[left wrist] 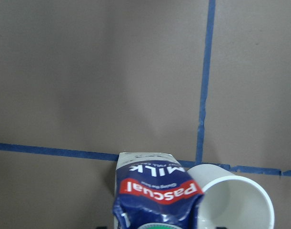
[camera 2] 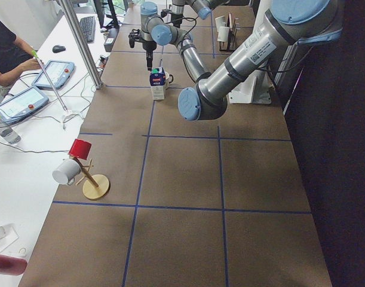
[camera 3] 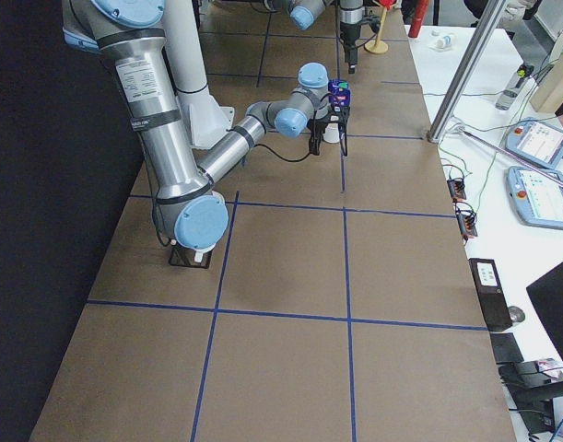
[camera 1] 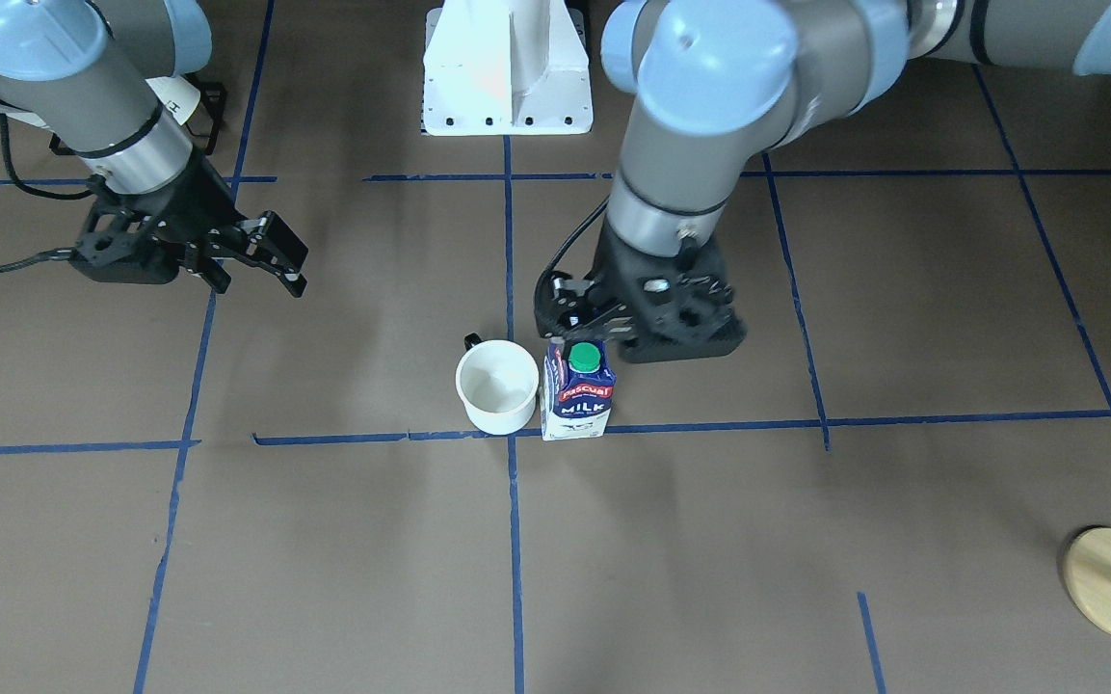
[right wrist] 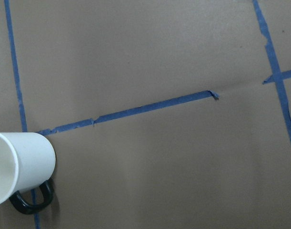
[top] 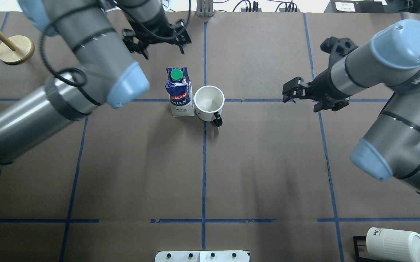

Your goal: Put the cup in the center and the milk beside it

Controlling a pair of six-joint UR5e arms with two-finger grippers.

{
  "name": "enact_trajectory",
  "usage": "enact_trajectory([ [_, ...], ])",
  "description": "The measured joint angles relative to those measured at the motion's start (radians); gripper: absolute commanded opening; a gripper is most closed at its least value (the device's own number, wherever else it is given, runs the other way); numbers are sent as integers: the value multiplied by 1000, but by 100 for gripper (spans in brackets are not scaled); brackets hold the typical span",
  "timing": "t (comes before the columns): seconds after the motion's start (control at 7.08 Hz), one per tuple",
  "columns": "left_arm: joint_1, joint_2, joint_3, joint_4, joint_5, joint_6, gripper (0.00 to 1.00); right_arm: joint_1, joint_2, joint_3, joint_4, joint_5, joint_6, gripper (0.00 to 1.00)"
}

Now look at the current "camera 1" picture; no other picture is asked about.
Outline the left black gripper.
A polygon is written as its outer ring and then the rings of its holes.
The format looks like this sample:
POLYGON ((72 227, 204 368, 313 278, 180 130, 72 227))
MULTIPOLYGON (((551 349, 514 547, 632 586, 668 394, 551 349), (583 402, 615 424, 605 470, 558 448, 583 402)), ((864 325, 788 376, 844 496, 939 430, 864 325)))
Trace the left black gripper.
POLYGON ((645 254, 605 227, 592 276, 543 272, 533 295, 536 330, 556 341, 630 341, 639 334, 708 334, 710 245, 675 242, 675 255, 645 254), (622 306, 604 306, 604 298, 622 306))

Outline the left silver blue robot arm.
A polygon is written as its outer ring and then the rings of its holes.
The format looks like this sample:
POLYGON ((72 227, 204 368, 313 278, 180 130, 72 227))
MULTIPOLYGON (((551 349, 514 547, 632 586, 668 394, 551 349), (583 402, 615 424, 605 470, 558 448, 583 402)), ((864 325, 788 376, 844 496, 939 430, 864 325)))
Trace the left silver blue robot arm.
POLYGON ((725 356, 745 338, 714 237, 750 158, 858 113, 908 62, 1111 76, 1111 1, 625 1, 600 36, 634 97, 594 263, 547 264, 538 334, 642 361, 725 356))

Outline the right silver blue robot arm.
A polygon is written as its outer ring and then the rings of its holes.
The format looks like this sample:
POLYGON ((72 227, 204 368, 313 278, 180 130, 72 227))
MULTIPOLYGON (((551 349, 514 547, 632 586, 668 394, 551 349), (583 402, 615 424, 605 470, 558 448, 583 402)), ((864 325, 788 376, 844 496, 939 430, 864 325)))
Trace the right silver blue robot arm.
POLYGON ((74 247, 37 254, 98 282, 166 284, 181 271, 224 294, 226 259, 304 294, 304 242, 273 211, 246 217, 157 78, 207 66, 198 1, 0 1, 0 148, 10 115, 34 115, 90 171, 74 247))

